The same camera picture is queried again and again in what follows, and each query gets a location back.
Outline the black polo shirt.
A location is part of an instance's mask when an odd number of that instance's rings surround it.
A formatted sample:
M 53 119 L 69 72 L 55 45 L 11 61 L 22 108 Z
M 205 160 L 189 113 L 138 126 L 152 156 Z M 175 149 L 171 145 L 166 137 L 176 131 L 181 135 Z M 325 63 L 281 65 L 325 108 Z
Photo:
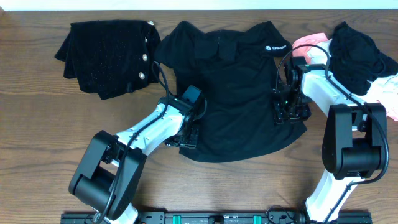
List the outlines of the black polo shirt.
M 155 50 L 155 59 L 171 68 L 177 93 L 200 89 L 206 112 L 198 120 L 198 140 L 181 155 L 198 162 L 233 162 L 279 151 L 305 131 L 302 122 L 275 124 L 272 92 L 275 58 L 292 48 L 274 24 L 247 31 L 202 32 L 182 21 Z

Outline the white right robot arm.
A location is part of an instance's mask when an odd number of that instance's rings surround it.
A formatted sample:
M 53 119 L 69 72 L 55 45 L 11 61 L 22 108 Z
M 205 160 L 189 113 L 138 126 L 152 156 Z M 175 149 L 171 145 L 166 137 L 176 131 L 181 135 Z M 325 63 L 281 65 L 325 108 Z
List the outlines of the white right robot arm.
M 323 175 L 297 212 L 281 209 L 266 213 L 271 223 L 372 223 L 369 212 L 342 211 L 359 185 L 377 182 L 389 164 L 386 110 L 353 96 L 333 77 L 327 64 L 306 63 L 303 57 L 285 56 L 273 92 L 275 124 L 309 119 L 309 103 L 326 115 L 322 143 Z

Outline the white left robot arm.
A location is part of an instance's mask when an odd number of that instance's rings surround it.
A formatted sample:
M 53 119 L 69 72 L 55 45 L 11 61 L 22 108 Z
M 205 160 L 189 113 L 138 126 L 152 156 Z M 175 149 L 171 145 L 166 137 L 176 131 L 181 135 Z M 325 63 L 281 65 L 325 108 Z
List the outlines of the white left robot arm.
M 161 144 L 195 148 L 197 129 L 192 125 L 205 105 L 201 90 L 189 86 L 182 96 L 161 98 L 135 126 L 117 134 L 95 134 L 68 187 L 93 211 L 63 214 L 61 222 L 136 223 L 139 212 L 131 202 L 147 157 Z

